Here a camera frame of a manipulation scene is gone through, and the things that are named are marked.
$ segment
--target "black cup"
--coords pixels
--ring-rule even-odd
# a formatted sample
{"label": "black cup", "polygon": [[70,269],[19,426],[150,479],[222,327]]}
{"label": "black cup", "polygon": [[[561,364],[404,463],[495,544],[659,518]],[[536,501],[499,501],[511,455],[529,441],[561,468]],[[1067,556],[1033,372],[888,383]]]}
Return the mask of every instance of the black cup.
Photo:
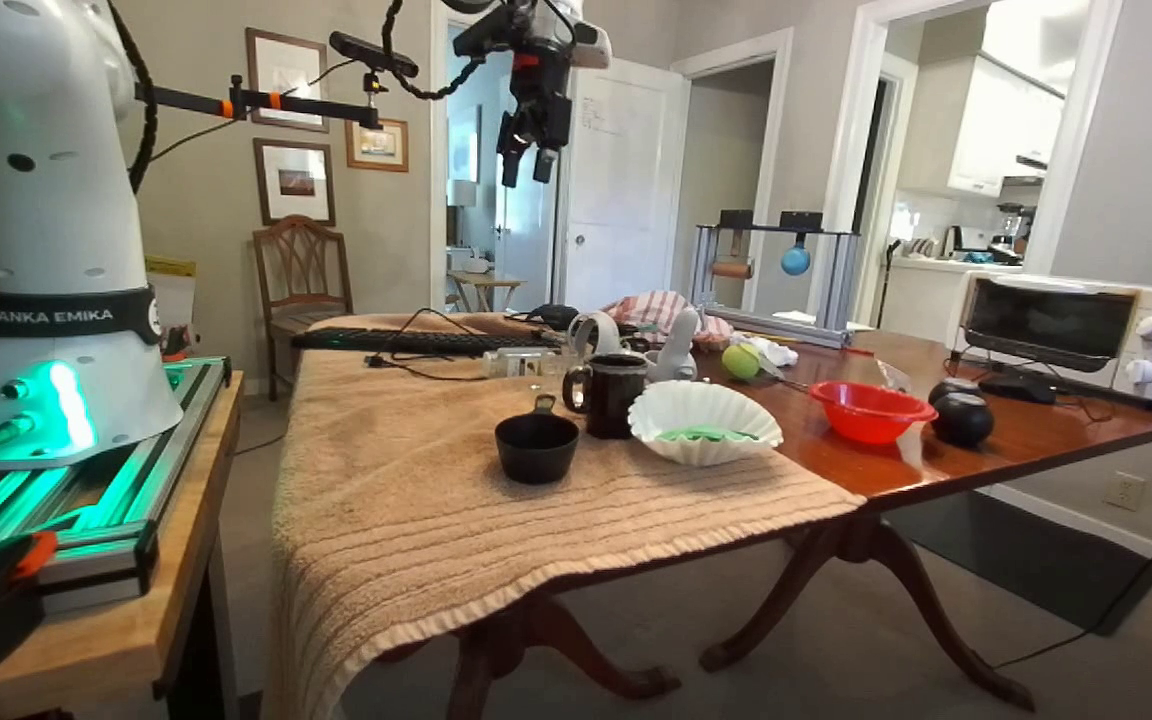
{"label": "black cup", "polygon": [[553,483],[574,455],[574,426],[548,414],[509,416],[495,426],[495,451],[509,479]]}
{"label": "black cup", "polygon": [[627,404],[642,395],[646,372],[642,358],[592,358],[563,377],[563,404],[588,416],[588,436],[627,441]]}

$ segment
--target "light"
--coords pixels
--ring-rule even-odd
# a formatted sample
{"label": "light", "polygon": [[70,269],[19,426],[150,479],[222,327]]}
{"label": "light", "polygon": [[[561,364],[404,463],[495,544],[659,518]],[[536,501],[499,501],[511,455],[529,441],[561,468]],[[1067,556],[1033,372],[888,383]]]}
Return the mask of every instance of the light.
{"label": "light", "polygon": [[81,394],[81,381],[69,364],[52,364],[47,370],[47,383],[54,388],[54,404],[64,416],[64,436],[70,450],[90,450],[95,431],[90,431],[90,416],[87,416],[87,400]]}

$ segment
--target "chair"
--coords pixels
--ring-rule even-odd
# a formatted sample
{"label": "chair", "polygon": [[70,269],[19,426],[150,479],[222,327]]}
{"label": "chair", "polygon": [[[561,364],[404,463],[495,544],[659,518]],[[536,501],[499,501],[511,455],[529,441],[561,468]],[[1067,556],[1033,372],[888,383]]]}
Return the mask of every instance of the chair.
{"label": "chair", "polygon": [[269,400],[278,400],[278,383],[294,381],[290,337],[326,316],[352,313],[343,235],[309,216],[276,220],[252,231]]}

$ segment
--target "wall outlet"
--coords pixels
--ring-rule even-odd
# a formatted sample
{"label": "wall outlet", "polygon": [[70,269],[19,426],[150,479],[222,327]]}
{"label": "wall outlet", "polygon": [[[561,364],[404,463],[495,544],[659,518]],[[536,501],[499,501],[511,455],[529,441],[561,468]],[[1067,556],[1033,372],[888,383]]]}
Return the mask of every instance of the wall outlet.
{"label": "wall outlet", "polygon": [[1111,472],[1105,505],[1118,512],[1141,512],[1144,493],[1147,493],[1147,477]]}

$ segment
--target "framed picture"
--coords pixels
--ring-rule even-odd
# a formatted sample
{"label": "framed picture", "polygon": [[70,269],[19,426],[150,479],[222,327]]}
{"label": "framed picture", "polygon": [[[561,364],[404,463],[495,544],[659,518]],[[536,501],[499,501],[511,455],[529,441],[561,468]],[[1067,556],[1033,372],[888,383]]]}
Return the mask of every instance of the framed picture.
{"label": "framed picture", "polygon": [[408,122],[343,124],[346,167],[408,172]]}
{"label": "framed picture", "polygon": [[261,220],[309,216],[334,224],[333,147],[256,139]]}
{"label": "framed picture", "polygon": [[[276,36],[247,27],[247,80],[256,92],[290,92],[304,99],[325,99],[325,44]],[[284,130],[309,130],[325,134],[325,117],[309,112],[278,112],[278,107],[256,107],[256,124],[284,124]]]}

